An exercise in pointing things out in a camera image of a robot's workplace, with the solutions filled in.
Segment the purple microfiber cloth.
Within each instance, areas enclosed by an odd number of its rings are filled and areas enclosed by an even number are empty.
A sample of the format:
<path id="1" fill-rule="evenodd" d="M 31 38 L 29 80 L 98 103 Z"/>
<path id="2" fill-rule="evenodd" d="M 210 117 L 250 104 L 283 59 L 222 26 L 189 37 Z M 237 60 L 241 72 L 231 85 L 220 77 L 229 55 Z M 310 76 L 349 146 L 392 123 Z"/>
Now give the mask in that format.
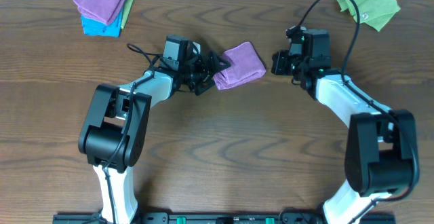
<path id="1" fill-rule="evenodd" d="M 221 58 L 229 61 L 231 66 L 213 77 L 219 90 L 228 90 L 254 81 L 266 73 L 263 62 L 249 41 L 225 51 Z"/>

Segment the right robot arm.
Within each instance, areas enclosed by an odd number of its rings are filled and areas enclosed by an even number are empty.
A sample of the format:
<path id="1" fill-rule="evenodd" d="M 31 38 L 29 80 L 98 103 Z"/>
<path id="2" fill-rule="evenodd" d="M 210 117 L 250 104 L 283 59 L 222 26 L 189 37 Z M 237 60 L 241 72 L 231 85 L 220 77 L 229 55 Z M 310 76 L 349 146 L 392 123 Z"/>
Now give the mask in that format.
<path id="1" fill-rule="evenodd" d="M 342 69 L 332 68 L 329 33 L 293 26 L 288 50 L 273 55 L 272 73 L 292 77 L 313 100 L 349 129 L 346 180 L 312 223 L 360 223 L 379 202 L 406 197 L 419 178 L 414 116 L 393 110 L 360 90 Z"/>

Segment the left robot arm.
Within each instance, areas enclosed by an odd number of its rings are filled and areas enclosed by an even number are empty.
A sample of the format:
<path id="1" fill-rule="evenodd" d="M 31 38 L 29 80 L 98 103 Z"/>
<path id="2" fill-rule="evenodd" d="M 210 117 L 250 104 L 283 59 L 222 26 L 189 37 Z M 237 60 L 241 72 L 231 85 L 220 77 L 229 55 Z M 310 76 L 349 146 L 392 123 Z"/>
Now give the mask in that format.
<path id="1" fill-rule="evenodd" d="M 202 54 L 198 43 L 179 35 L 166 37 L 161 54 L 131 43 L 127 48 L 142 54 L 149 67 L 130 83 L 97 86 L 78 141 L 100 181 L 100 223 L 131 223 L 136 217 L 133 167 L 142 153 L 151 108 L 182 86 L 197 96 L 204 93 L 214 86 L 215 74 L 231 65 L 213 51 Z"/>

